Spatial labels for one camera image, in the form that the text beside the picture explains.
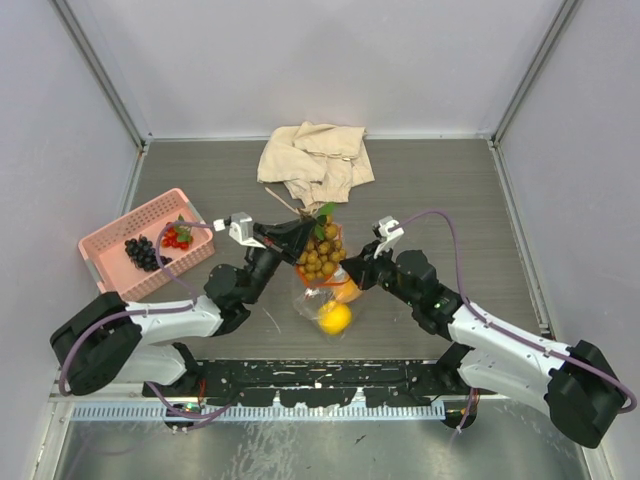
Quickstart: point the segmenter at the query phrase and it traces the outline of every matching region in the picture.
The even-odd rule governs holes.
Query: beige cloth
[[[349,201],[352,187],[373,182],[364,127],[314,125],[276,129],[260,157],[258,181],[284,182],[311,210]]]

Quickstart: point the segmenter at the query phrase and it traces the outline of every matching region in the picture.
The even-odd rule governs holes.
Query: brown fruit
[[[330,248],[331,245],[329,245],[329,242],[322,242],[320,245],[318,245],[318,253],[320,255],[326,255],[329,253]]]
[[[336,266],[332,262],[327,262],[322,266],[322,273],[325,275],[331,275],[336,269]]]
[[[338,227],[335,225],[328,225],[324,228],[324,235],[329,240],[333,240],[338,236]]]

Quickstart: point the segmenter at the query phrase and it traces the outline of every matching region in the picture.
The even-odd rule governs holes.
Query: white panel
[[[49,2],[0,7],[0,478],[25,478],[56,361],[49,336],[96,287],[76,243],[112,220],[133,142]]]
[[[605,352],[640,393],[640,3],[584,2],[503,142],[546,300],[563,341]],[[640,414],[605,446],[638,478]]]
[[[561,1],[70,3],[159,138],[493,132]]]

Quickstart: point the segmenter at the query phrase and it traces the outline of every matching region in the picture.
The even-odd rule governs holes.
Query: lemon
[[[351,323],[351,309],[344,303],[330,301],[318,310],[318,324],[329,335],[337,335]]]

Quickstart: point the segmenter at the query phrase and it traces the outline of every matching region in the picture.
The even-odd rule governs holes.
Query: pink basket
[[[137,269],[124,250],[124,242],[144,235],[157,248],[160,231],[179,215],[187,222],[205,223],[184,192],[174,188],[80,240],[78,248],[100,291],[117,291],[123,300],[135,302],[167,283],[169,277],[161,270],[148,273]],[[173,259],[168,268],[175,275],[213,255],[211,230],[194,228],[191,234],[189,250],[161,247],[162,255]]]

